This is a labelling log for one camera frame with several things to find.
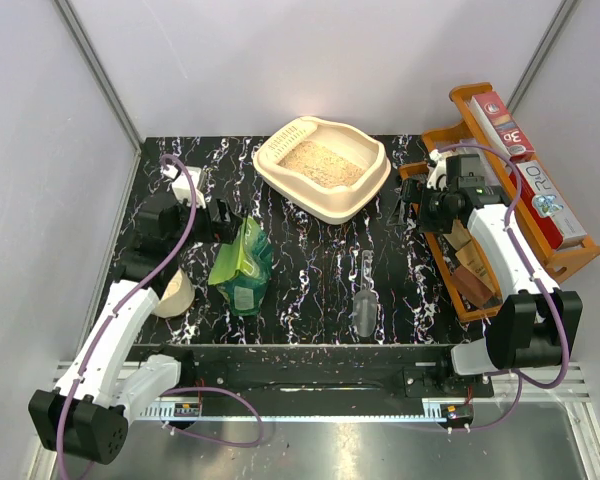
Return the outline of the green litter bag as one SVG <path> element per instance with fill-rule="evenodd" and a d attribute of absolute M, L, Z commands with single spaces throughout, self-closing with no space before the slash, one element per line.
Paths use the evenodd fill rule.
<path fill-rule="evenodd" d="M 273 267 L 268 235 L 252 217 L 243 220 L 234 242 L 221 246 L 210 270 L 215 287 L 236 316 L 253 316 L 261 308 Z"/>

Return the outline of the clear plastic scoop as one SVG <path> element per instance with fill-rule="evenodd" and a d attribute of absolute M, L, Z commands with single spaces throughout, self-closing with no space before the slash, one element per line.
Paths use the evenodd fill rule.
<path fill-rule="evenodd" d="M 370 337 L 376 328 L 378 299 L 372 291 L 373 252 L 361 253 L 360 288 L 353 297 L 352 325 L 359 337 Z"/>

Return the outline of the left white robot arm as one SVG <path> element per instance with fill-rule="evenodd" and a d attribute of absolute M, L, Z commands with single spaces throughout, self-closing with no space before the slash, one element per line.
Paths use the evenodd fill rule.
<path fill-rule="evenodd" d="M 119 373 L 178 272 L 178 251 L 189 242 L 229 244 L 241 223 L 221 199 L 191 209 L 167 194 L 146 198 L 83 348 L 52 390 L 36 390 L 29 401 L 45 449 L 107 465 L 120 453 L 130 425 L 159 395 L 193 390 L 194 357 L 176 347 L 160 348 L 125 380 Z"/>

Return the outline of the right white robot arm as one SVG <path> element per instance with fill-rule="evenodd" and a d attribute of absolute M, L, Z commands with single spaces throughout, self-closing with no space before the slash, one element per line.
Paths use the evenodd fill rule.
<path fill-rule="evenodd" d="M 427 166 L 427 179 L 403 179 L 391 222 L 397 224 L 410 206 L 416 206 L 424 233 L 449 233 L 460 222 L 484 252 L 503 300 L 482 339 L 452 348 L 451 361 L 434 373 L 436 387 L 456 396 L 471 375 L 549 366 L 564 377 L 582 301 L 562 290 L 535 257 L 515 219 L 518 200 L 486 183 L 476 154 L 434 154 Z"/>

